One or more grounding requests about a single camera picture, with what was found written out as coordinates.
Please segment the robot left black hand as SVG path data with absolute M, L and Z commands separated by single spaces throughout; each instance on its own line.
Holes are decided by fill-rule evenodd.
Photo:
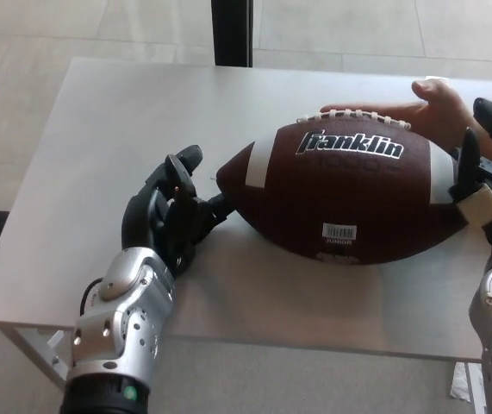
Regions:
M 191 177 L 202 158 L 197 145 L 167 155 L 130 198 L 122 218 L 121 247 L 154 250 L 173 276 L 187 270 L 196 245 L 234 212 L 221 194 L 197 196 Z

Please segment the person's bare hand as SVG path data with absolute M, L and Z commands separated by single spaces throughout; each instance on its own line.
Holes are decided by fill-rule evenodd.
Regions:
M 446 151 L 459 147 L 467 129 L 480 132 L 469 108 L 446 82 L 437 78 L 412 83 L 416 102 L 409 103 L 337 103 L 321 108 L 329 110 L 363 110 L 408 122 L 411 130 L 433 141 Z

